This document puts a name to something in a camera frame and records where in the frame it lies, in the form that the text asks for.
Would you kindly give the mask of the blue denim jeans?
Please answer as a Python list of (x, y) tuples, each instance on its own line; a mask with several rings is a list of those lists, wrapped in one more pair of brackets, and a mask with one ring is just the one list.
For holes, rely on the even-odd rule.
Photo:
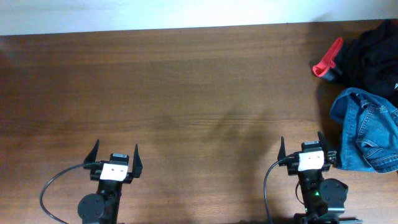
[(330, 117), (343, 127), (337, 168), (381, 174), (397, 170), (397, 108), (390, 101), (347, 88), (333, 102)]

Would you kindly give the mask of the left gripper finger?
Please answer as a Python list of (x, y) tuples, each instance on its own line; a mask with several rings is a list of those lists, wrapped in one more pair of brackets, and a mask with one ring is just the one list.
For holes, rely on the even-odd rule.
[(136, 144), (134, 148), (132, 176), (134, 178), (139, 178), (141, 176), (142, 170), (143, 170), (143, 165), (139, 155), (138, 145)]
[(96, 156), (97, 156), (97, 153), (98, 153), (99, 144), (100, 144), (100, 140), (97, 139), (96, 142), (95, 142), (95, 145), (92, 148), (92, 150), (85, 157), (85, 159), (83, 161), (84, 164), (91, 164), (91, 163), (96, 162)]

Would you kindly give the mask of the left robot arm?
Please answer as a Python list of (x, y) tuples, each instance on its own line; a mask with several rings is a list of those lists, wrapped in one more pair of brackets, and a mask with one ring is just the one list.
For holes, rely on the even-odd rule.
[(99, 141), (83, 161), (83, 168), (89, 170), (90, 179), (98, 182), (97, 191), (84, 196), (78, 204), (78, 215), (83, 224), (117, 224), (119, 204), (124, 184), (139, 178), (143, 165), (138, 146), (134, 147), (132, 171), (127, 154), (110, 154), (109, 160), (97, 161)]

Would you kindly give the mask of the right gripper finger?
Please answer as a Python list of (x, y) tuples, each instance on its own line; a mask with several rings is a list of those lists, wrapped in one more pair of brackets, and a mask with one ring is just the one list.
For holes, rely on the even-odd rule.
[(326, 140), (321, 131), (317, 132), (319, 142), (326, 156), (335, 156), (336, 149)]
[(286, 158), (286, 153), (285, 153), (285, 141), (284, 141), (284, 137), (282, 136), (280, 138), (280, 149), (279, 149), (279, 153), (277, 156), (277, 160), (279, 164), (283, 163), (283, 160)]

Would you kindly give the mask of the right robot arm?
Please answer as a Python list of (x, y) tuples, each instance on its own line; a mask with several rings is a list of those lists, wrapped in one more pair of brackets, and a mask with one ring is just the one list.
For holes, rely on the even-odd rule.
[(345, 212), (348, 186), (337, 179), (326, 179), (323, 173), (336, 162), (336, 150), (324, 135), (318, 132), (317, 141), (301, 144), (301, 150), (286, 154), (284, 138), (281, 139), (277, 165), (285, 166), (289, 176), (298, 177), (304, 213), (296, 213), (296, 224), (355, 224), (357, 218), (341, 218)]

